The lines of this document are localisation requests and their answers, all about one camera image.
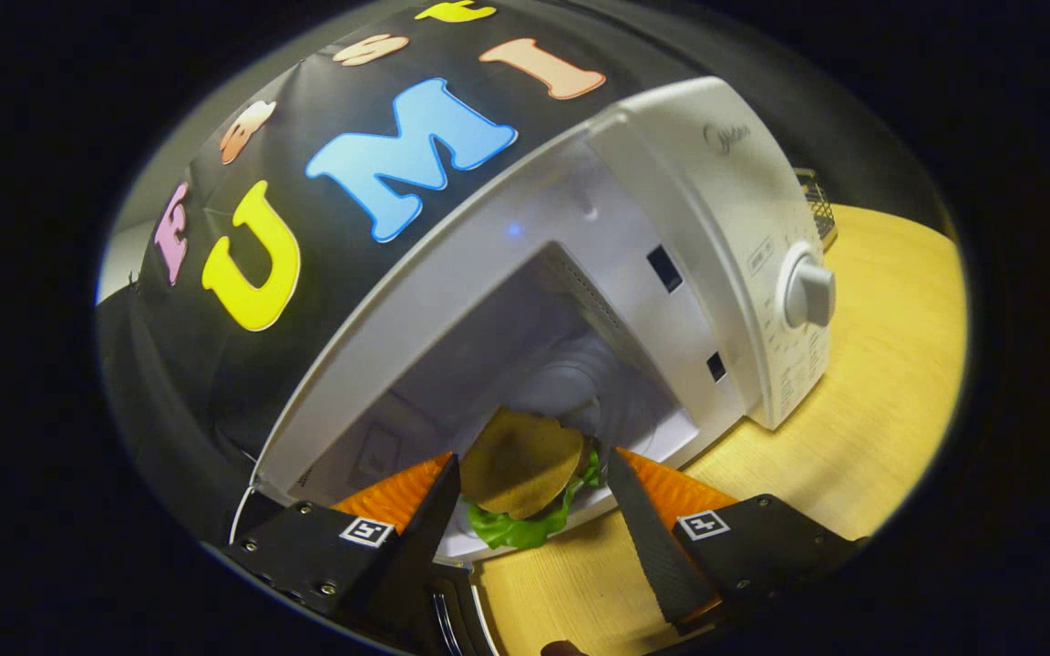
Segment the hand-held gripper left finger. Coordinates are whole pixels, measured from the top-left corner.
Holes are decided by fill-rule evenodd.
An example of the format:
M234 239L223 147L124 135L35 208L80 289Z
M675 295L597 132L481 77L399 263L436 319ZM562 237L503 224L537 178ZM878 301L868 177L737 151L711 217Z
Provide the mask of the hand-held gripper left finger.
M337 506L297 501L233 537L222 555L304 610L375 639L424 639L427 574L461 491L442 453Z

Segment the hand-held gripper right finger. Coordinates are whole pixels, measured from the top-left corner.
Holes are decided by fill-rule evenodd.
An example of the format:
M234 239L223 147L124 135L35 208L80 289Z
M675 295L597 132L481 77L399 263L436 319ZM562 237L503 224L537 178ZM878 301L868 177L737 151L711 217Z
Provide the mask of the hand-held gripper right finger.
M605 474L664 619L680 634L766 613L867 545L784 502L729 496L616 447Z

